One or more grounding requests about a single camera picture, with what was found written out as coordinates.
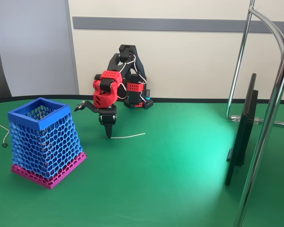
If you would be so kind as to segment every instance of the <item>gray wall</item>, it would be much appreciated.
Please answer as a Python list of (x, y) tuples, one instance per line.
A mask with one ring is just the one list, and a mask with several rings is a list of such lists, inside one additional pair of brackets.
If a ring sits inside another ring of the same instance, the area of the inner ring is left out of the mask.
[(79, 93), (65, 0), (0, 0), (0, 54), (13, 96)]

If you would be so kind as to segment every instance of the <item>wire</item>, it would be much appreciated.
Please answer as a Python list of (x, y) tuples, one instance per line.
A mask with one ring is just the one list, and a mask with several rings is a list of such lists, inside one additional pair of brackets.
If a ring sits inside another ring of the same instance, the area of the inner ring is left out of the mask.
[[(140, 74), (139, 71), (137, 70), (137, 66), (136, 66), (136, 56), (135, 56), (133, 53), (132, 53), (132, 55), (133, 55), (133, 60), (130, 61), (130, 62), (125, 62), (125, 63), (124, 63), (124, 66), (122, 67), (122, 69), (121, 69), (119, 72), (121, 73), (122, 70), (125, 68), (125, 66), (126, 66), (127, 64), (133, 63), (135, 72), (144, 80), (144, 83), (142, 83), (142, 82), (139, 82), (139, 83), (140, 83), (140, 84), (146, 84), (146, 83), (147, 83), (146, 79), (144, 79), (143, 76), (141, 76), (141, 74)], [(123, 84), (123, 83), (120, 83), (120, 84), (122, 84), (122, 86), (124, 87), (125, 91), (127, 92), (127, 89), (125, 88), (124, 84)], [(140, 93), (140, 98), (141, 98), (144, 102), (146, 102), (146, 100), (142, 97), (142, 92)]]
[(9, 134), (9, 130), (7, 128), (5, 128), (4, 126), (0, 125), (0, 127), (4, 128), (6, 131), (8, 131), (8, 133), (6, 133), (5, 137), (3, 138), (3, 143), (5, 143), (5, 139)]
[(144, 82), (145, 83), (141, 83), (141, 84), (146, 84), (147, 83), (147, 81), (146, 81), (146, 79), (144, 79), (142, 76), (141, 76), (141, 74), (138, 72), (138, 70), (137, 70), (137, 66), (136, 66), (136, 56), (133, 54), (133, 56), (134, 56), (134, 69), (135, 69), (135, 71), (136, 71), (136, 73), (144, 80)]
[(126, 99), (126, 98), (127, 98), (127, 89), (126, 89), (124, 83), (120, 83), (120, 84), (123, 86), (124, 90), (126, 91), (126, 96), (125, 96), (124, 98), (121, 98), (121, 97), (118, 96), (118, 98), (120, 98), (120, 99)]
[(140, 93), (140, 98), (141, 98), (144, 102), (146, 102), (146, 100), (142, 97), (142, 92)]
[(122, 70), (125, 68), (125, 66), (126, 66), (127, 64), (136, 62), (136, 56), (135, 56), (134, 54), (133, 54), (133, 57), (134, 57), (134, 59), (133, 59), (132, 61), (130, 61), (130, 62), (125, 62), (125, 63), (124, 63), (124, 66), (123, 66), (122, 69), (119, 71), (120, 73), (122, 72)]
[(132, 135), (132, 136), (111, 137), (111, 139), (124, 139), (124, 138), (130, 138), (130, 137), (141, 136), (141, 135), (145, 135), (145, 133), (141, 133), (141, 134), (137, 134), (137, 135)]

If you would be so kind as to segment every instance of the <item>robotic arm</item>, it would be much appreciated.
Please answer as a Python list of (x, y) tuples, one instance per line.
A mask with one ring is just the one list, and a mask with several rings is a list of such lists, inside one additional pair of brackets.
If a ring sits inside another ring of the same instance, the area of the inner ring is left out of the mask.
[[(153, 105), (153, 101), (150, 99), (150, 90), (146, 89), (147, 80), (144, 67), (138, 57), (136, 47), (121, 45), (119, 52), (114, 54), (107, 70), (95, 76), (93, 104), (83, 101), (75, 108), (77, 111), (87, 107), (92, 112), (99, 113), (99, 122), (104, 125), (108, 138), (111, 138), (113, 125), (116, 122), (117, 109), (114, 103), (118, 98), (124, 99), (125, 106), (129, 108), (143, 107), (148, 109)], [(124, 93), (125, 97), (118, 96), (118, 94)]]

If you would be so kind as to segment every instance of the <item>monitor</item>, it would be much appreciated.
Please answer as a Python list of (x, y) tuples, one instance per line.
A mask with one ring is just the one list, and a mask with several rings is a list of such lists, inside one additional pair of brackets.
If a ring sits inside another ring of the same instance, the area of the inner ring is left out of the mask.
[(249, 137), (251, 134), (252, 126), (254, 124), (256, 106), (257, 106), (257, 94), (258, 91), (254, 90), (256, 82), (256, 74), (253, 73), (249, 83), (246, 99), (241, 114), (239, 128), (237, 136), (233, 145), (233, 148), (229, 150), (227, 161), (229, 166), (226, 174), (225, 185), (229, 186), (231, 183), (232, 174), (235, 166), (241, 166), (244, 164), (245, 152)]

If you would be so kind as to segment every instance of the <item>blue hexagonal basket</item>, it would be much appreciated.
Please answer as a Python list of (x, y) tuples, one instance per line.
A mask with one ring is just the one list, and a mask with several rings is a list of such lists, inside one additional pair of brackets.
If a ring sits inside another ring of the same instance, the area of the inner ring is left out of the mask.
[(68, 105), (38, 98), (8, 118), (12, 172), (53, 188), (85, 159)]

